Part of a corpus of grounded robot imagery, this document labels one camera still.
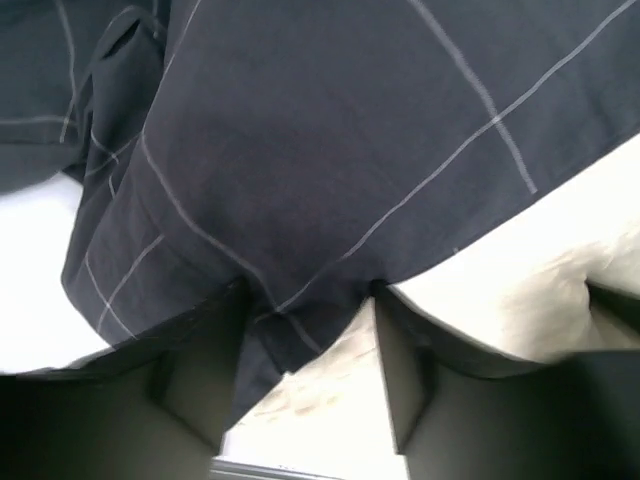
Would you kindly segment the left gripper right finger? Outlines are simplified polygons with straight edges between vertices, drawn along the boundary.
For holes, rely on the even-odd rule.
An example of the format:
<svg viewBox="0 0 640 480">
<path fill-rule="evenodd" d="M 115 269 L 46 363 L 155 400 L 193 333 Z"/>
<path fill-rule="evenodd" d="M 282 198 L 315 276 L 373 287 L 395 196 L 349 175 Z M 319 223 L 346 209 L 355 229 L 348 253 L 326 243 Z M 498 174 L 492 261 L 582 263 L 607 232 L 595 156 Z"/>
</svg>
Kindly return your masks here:
<svg viewBox="0 0 640 480">
<path fill-rule="evenodd" d="M 508 358 L 372 287 L 395 449 L 413 479 L 635 479 L 639 353 Z"/>
</svg>

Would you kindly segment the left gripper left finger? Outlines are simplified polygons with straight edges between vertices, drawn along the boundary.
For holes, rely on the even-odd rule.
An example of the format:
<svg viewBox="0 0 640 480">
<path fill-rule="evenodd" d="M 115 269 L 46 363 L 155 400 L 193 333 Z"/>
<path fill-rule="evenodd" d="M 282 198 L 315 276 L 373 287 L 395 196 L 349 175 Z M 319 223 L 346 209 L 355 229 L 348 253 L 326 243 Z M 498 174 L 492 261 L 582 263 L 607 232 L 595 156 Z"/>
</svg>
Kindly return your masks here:
<svg viewBox="0 0 640 480">
<path fill-rule="evenodd" d="M 228 427 L 248 288 L 237 280 L 114 350 L 1 378 L 5 479 L 206 479 Z"/>
</svg>

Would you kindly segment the cream yellow-edged pillow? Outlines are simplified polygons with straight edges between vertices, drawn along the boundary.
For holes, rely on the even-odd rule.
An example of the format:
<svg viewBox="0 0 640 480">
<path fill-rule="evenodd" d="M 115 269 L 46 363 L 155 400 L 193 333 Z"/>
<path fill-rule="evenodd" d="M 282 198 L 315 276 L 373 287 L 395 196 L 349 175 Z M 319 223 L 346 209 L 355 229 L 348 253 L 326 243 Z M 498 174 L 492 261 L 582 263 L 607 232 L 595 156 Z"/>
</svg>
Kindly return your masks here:
<svg viewBox="0 0 640 480">
<path fill-rule="evenodd" d="M 630 323 L 590 304 L 589 282 L 639 292 L 637 139 L 396 290 L 447 327 L 525 360 L 636 347 Z M 385 441 L 378 373 L 373 307 L 366 304 L 327 352 L 286 375 L 226 439 L 291 434 Z"/>
</svg>

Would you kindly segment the dark grey checked pillowcase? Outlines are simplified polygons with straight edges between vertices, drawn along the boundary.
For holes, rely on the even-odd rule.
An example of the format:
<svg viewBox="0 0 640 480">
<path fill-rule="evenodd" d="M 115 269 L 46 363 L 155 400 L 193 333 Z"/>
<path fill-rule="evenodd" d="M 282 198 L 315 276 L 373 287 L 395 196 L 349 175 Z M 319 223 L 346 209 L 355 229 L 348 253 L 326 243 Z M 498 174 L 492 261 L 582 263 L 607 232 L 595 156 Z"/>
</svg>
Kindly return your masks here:
<svg viewBox="0 0 640 480">
<path fill-rule="evenodd" d="M 459 320 L 463 266 L 639 212 L 635 1 L 5 1 L 1 188 L 69 171 L 62 285 L 118 344 L 237 278 L 231 417 L 324 353 L 376 281 Z M 557 225 L 563 218 L 565 225 Z"/>
</svg>

